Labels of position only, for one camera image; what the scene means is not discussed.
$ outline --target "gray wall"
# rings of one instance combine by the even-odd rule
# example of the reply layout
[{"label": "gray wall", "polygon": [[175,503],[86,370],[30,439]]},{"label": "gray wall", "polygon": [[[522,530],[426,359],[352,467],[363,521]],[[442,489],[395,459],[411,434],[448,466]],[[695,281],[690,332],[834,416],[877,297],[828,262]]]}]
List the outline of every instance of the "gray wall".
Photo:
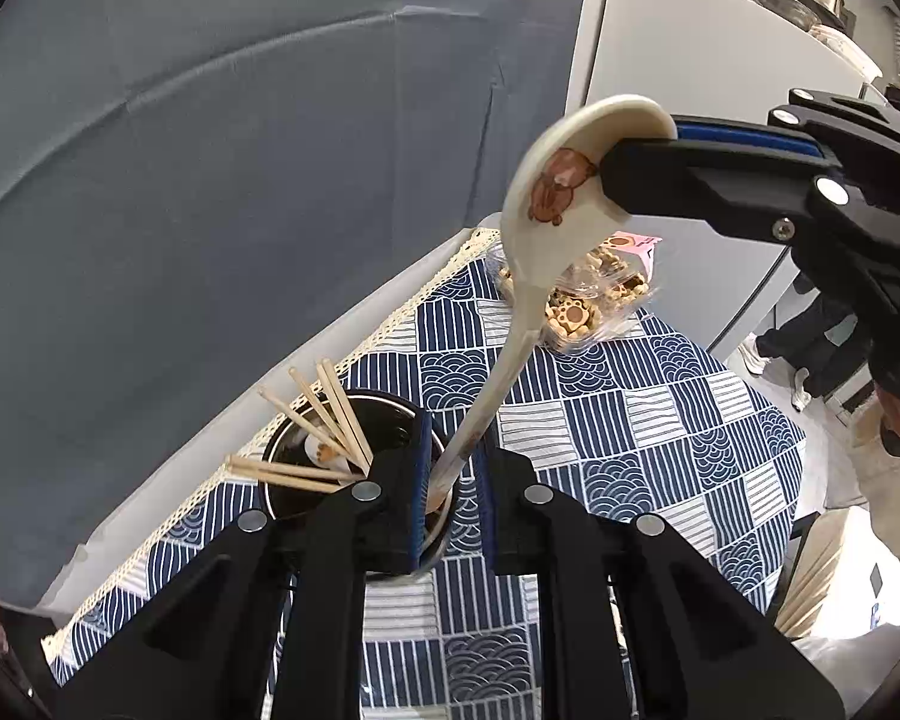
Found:
[{"label": "gray wall", "polygon": [[7,1],[1,600],[35,603],[240,391],[500,207],[580,4]]}]

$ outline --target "ceramic spoon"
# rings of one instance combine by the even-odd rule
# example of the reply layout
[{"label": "ceramic spoon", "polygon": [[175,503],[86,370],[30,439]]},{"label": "ceramic spoon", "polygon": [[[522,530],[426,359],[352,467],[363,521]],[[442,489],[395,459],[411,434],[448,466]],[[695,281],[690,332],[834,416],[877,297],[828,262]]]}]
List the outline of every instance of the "ceramic spoon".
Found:
[{"label": "ceramic spoon", "polygon": [[557,276],[626,225],[629,214],[602,191],[600,160],[622,138],[676,137],[674,120],[653,100],[617,95],[561,119],[527,151],[500,223],[514,278],[511,327],[487,382],[431,471],[428,512],[446,498],[533,353]]}]

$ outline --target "bag of cookies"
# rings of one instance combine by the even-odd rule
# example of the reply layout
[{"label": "bag of cookies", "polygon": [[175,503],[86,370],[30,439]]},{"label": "bag of cookies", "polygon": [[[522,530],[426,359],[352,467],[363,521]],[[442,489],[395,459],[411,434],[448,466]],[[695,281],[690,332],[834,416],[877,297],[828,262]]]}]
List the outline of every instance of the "bag of cookies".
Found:
[{"label": "bag of cookies", "polygon": [[[575,354],[629,327],[629,318],[653,294],[653,246],[658,238],[615,233],[573,262],[550,294],[542,338],[560,354]],[[503,247],[485,257],[487,273],[511,301],[514,290]]]}]

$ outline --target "metal bolt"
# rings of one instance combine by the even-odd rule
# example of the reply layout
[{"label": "metal bolt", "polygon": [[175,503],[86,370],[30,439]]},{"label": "metal bolt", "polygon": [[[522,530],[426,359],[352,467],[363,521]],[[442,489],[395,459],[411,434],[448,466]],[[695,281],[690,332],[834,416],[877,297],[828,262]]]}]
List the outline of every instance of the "metal bolt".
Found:
[{"label": "metal bolt", "polygon": [[357,482],[350,488],[350,494],[358,501],[375,501],[380,497],[381,492],[380,485],[370,481]]},{"label": "metal bolt", "polygon": [[778,120],[778,122],[783,122],[783,124],[799,124],[800,119],[794,116],[790,111],[781,111],[775,110],[773,111],[773,117]]},{"label": "metal bolt", "polygon": [[544,485],[530,485],[523,491],[523,497],[530,503],[544,504],[554,499],[554,492]]},{"label": "metal bolt", "polygon": [[656,514],[640,514],[636,518],[636,529],[644,536],[659,536],[664,528],[666,525]]},{"label": "metal bolt", "polygon": [[834,205],[847,205],[850,202],[850,195],[847,194],[847,190],[825,175],[818,177],[817,191]]},{"label": "metal bolt", "polygon": [[237,527],[244,533],[256,533],[266,527],[266,514],[260,509],[247,509],[237,517]]},{"label": "metal bolt", "polygon": [[778,241],[789,241],[797,234],[797,225],[792,223],[789,218],[779,218],[773,223],[770,232],[773,233],[773,237]]}]

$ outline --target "tablecloth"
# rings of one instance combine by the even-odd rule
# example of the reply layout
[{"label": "tablecloth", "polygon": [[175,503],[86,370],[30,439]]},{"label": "tablecloth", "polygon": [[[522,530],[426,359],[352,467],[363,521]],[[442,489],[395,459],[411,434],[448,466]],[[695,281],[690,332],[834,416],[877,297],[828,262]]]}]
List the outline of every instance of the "tablecloth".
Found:
[{"label": "tablecloth", "polygon": [[[351,388],[420,403],[452,434],[506,338],[509,309],[482,259],[415,306],[343,375]],[[720,362],[641,311],[623,336],[565,357],[538,347],[497,415],[501,444],[594,514],[663,515],[759,610],[778,579],[804,435]],[[464,470],[444,559],[403,586],[369,586],[362,644],[367,718],[530,718],[541,682],[535,577],[496,578],[480,552]],[[211,538],[259,506],[255,483],[221,478],[50,657],[74,672]],[[276,634],[269,690],[283,646]],[[264,717],[269,715],[269,694]]]}]

